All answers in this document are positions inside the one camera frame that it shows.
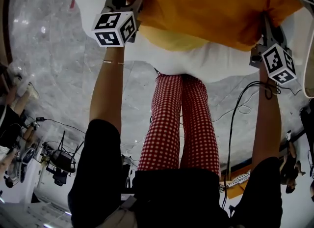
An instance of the marble floor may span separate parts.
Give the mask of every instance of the marble floor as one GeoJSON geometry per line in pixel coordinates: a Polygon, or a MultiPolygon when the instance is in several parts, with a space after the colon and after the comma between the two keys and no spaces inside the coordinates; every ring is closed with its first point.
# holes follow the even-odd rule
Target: marble floor
{"type": "MultiPolygon", "coordinates": [[[[10,0],[9,29],[14,58],[10,70],[24,79],[19,94],[28,82],[40,93],[38,101],[28,104],[29,115],[51,118],[85,132],[91,95],[105,50],[85,35],[77,5],[73,0],[10,0]]],[[[149,127],[155,77],[153,67],[144,62],[128,62],[124,67],[121,151],[131,156],[135,164],[149,127]]],[[[221,116],[235,107],[240,92],[255,80],[257,74],[206,84],[222,167],[228,155],[232,113],[221,116]]],[[[289,86],[294,91],[300,89],[297,81],[289,86]]],[[[251,157],[258,105],[256,91],[255,87],[245,93],[242,102],[248,101],[248,107],[242,107],[242,113],[235,115],[232,165],[251,157]]],[[[293,96],[283,90],[279,101],[283,136],[287,130],[300,130],[299,110],[307,103],[303,93],[293,96]]],[[[57,142],[63,130],[68,148],[74,149],[83,141],[79,131],[51,121],[40,123],[38,132],[43,141],[57,142]]]]}

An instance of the bracelet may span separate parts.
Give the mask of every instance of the bracelet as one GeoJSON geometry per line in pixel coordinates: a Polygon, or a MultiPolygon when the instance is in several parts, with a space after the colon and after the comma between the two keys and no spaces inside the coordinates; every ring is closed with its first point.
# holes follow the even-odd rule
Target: bracelet
{"type": "Polygon", "coordinates": [[[103,60],[103,63],[112,64],[110,60],[103,60]]]}

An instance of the orange pillow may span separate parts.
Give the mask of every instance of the orange pillow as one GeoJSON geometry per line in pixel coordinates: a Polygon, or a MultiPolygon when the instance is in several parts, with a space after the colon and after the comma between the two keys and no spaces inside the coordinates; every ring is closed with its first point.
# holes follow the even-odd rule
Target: orange pillow
{"type": "Polygon", "coordinates": [[[278,26],[301,7],[299,0],[144,0],[139,20],[144,26],[249,51],[261,37],[263,11],[278,26]]]}

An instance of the yellow fabric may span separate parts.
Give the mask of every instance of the yellow fabric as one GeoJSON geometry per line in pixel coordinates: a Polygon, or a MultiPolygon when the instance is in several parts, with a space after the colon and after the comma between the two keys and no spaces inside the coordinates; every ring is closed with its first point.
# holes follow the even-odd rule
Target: yellow fabric
{"type": "Polygon", "coordinates": [[[168,51],[189,51],[200,48],[207,40],[170,30],[157,29],[150,26],[140,26],[139,32],[152,44],[168,51]]]}
{"type": "MultiPolygon", "coordinates": [[[[187,34],[249,51],[261,37],[262,12],[267,12],[273,25],[278,26],[301,7],[299,0],[144,0],[139,20],[142,26],[180,33],[147,29],[144,35],[151,42],[156,42],[156,35],[166,41],[187,34]]],[[[172,48],[170,42],[164,43],[165,47],[179,49],[178,44],[172,48]]]]}

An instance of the red gingham pants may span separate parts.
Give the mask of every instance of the red gingham pants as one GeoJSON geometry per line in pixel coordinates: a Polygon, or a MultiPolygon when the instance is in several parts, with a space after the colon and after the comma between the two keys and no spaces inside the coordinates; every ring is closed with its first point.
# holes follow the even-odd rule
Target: red gingham pants
{"type": "Polygon", "coordinates": [[[190,75],[159,74],[152,101],[152,122],[138,170],[179,168],[180,111],[184,148],[180,168],[202,168],[220,176],[218,148],[205,85],[190,75]]]}

